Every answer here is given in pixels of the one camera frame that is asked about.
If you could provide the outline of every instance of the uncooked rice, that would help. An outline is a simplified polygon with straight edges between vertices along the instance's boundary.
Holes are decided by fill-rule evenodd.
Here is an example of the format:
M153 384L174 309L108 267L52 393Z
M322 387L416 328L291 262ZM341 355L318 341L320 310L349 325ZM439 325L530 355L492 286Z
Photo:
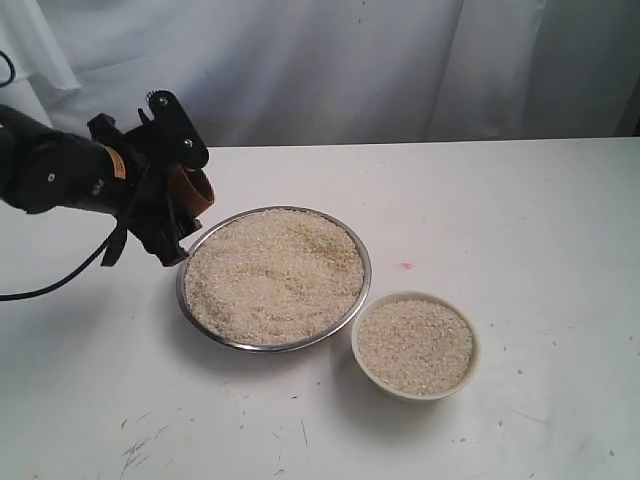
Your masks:
M377 308L363 319L357 340L363 362L377 379L414 395L438 394L457 385L473 351L465 321L426 300Z
M209 331L242 344L283 345L338 322L363 287L349 235L320 215L273 209L207 238L189 260L187 304Z

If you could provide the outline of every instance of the white curtain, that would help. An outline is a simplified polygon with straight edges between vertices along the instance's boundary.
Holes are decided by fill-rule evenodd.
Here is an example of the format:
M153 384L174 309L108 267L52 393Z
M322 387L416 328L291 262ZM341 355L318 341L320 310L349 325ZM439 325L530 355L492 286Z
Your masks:
M169 89L210 145L610 136L640 77L626 0L4 2L0 101L78 133Z

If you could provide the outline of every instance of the orange label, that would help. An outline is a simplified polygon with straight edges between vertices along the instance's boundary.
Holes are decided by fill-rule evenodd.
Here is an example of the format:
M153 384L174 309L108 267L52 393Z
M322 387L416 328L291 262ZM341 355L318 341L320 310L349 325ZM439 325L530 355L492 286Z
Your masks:
M111 157L111 161L113 162L113 176L119 178L120 180L125 180L127 178L127 169L124 166L124 160L118 152L116 152L111 147L105 147L107 152L109 152L109 156Z

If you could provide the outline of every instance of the table surface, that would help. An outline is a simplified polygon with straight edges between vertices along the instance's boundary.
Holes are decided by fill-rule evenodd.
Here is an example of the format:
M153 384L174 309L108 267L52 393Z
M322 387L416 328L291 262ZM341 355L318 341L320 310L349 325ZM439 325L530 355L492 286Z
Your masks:
M369 250L369 299L423 290L472 319L477 376L416 407L358 370L348 327L280 355L220 346L131 239L116 267L0 305L3 479L637 478L640 139L212 149L206 170L205 226L335 216ZM62 277L113 222L0 218L5 293Z

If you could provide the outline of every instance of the stainless steel bowl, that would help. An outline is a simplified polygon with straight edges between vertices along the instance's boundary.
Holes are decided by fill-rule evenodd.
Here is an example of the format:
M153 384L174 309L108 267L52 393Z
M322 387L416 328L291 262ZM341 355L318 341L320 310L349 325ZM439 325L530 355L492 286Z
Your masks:
M218 230L226 227L227 225L235 222L240 218L247 217L249 215L253 215L255 213L265 212L267 210L295 210L298 212L310 212L315 213L316 215L320 215L321 217L329 220L331 223L337 225L342 228L353 240L353 243L356 246L356 249L362 259L362 266L364 268L364 279L362 283L362 290L360 291L360 295L356 299L355 303L349 309L349 311L336 323L327 328L326 330L317 333L311 337L304 338L302 340L298 340L292 343L285 343L281 345L249 345L245 343L238 343L228 338L221 337L208 329L206 329L193 315L193 312L189 309L189 305L187 304L186 299L186 285L185 285L185 276L187 272L187 268L189 267L189 260L182 262L180 265L180 269L178 270L178 279L176 283L176 290L178 294L178 302L180 304L180 308L184 313L185 317L195 326L198 330L204 333L207 337L215 340L218 343L222 343L223 345L227 345L228 347L236 348L238 350L246 350L249 352L290 352L293 350L298 350L303 347L308 347L309 345L313 345L314 343L319 342L320 340L324 340L325 338L333 335L342 327L344 327L351 319L353 319L362 305L364 304L365 299L367 298L367 294L369 293L369 287L371 286L371 260L369 260L369 254L367 253L367 249L365 248L362 240L358 238L358 236L347 227L344 223L336 220L335 218L327 215L326 213L317 212L315 210L311 210L309 208L302 207L291 207L291 206L276 206L276 207L264 207L257 208L255 210L249 210L248 212L239 213L238 215L234 215L219 224L215 227L207 230L191 247L189 250L189 255L193 255L193 253L200 248L200 246L204 243L204 241L209 238L209 236L215 234Z

